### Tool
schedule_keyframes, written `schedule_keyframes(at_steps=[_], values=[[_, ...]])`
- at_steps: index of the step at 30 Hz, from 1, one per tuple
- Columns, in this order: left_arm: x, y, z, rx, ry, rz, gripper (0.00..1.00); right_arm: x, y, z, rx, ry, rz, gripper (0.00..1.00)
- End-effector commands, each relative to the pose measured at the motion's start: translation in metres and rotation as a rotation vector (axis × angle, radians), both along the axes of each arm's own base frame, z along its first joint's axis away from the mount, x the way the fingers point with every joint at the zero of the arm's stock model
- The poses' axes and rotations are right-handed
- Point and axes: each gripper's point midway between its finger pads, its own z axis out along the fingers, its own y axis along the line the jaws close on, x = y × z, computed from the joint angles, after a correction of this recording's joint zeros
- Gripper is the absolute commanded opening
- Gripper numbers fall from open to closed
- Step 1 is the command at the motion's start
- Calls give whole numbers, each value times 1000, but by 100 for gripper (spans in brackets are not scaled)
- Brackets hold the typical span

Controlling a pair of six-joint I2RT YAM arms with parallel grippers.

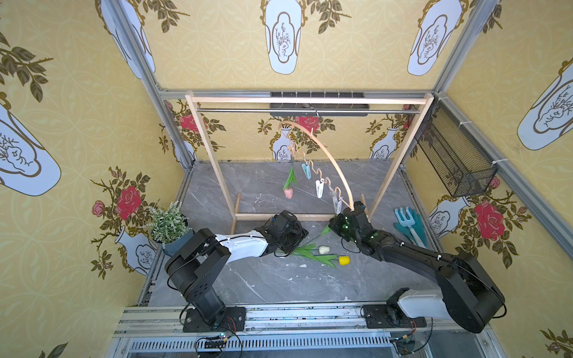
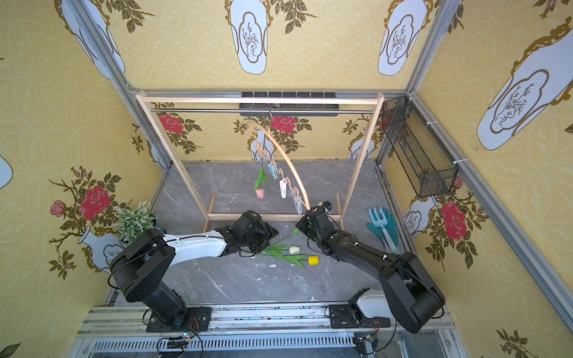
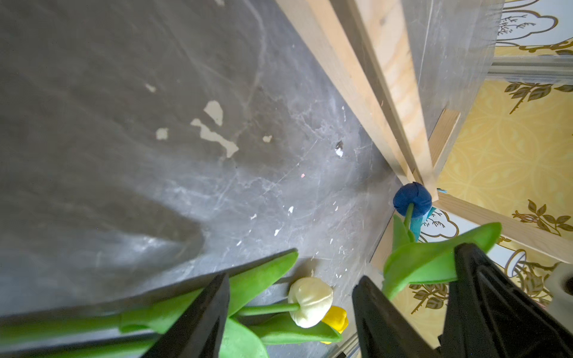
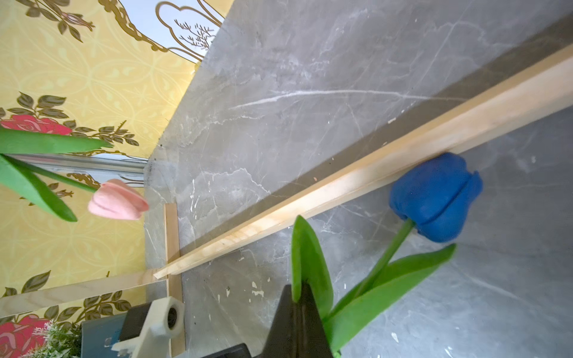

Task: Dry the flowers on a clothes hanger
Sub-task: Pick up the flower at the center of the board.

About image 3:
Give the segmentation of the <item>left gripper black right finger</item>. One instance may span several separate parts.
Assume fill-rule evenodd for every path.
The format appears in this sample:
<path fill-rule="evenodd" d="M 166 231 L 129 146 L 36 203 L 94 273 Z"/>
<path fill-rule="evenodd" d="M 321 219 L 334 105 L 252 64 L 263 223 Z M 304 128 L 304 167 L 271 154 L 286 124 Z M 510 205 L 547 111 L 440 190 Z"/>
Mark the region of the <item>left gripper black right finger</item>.
<path fill-rule="evenodd" d="M 363 276 L 352 291 L 363 357 L 438 357 L 375 283 Z"/>

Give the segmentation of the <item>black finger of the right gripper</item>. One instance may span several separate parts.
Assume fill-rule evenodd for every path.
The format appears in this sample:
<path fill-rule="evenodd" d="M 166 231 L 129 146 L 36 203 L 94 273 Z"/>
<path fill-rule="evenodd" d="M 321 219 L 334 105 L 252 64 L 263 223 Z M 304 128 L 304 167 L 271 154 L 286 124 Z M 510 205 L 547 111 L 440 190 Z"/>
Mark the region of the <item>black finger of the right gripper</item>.
<path fill-rule="evenodd" d="M 474 244 L 455 248 L 443 357 L 571 357 L 572 334 Z"/>

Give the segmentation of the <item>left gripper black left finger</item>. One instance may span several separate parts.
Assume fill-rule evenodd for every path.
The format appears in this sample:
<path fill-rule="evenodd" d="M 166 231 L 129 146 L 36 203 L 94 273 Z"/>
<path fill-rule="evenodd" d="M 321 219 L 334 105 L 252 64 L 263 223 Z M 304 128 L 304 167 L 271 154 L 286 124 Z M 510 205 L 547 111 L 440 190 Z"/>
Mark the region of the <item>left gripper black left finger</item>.
<path fill-rule="evenodd" d="M 229 303 L 229 277 L 219 274 L 143 356 L 218 357 Z"/>

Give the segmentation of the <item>blue artificial tulip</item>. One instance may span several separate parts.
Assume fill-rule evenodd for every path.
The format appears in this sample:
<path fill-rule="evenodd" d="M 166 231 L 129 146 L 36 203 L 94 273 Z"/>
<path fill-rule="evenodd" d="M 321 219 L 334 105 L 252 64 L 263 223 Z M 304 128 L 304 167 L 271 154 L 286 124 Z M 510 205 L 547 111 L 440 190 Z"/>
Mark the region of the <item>blue artificial tulip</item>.
<path fill-rule="evenodd" d="M 501 236 L 499 222 L 488 223 L 453 239 L 420 243 L 411 225 L 416 225 L 432 208 L 432 196 L 417 182 L 401 187 L 393 198 L 397 214 L 392 219 L 392 253 L 383 267 L 383 294 L 394 299 L 411 284 L 450 283 L 457 280 L 455 248 L 475 244 L 488 253 Z"/>

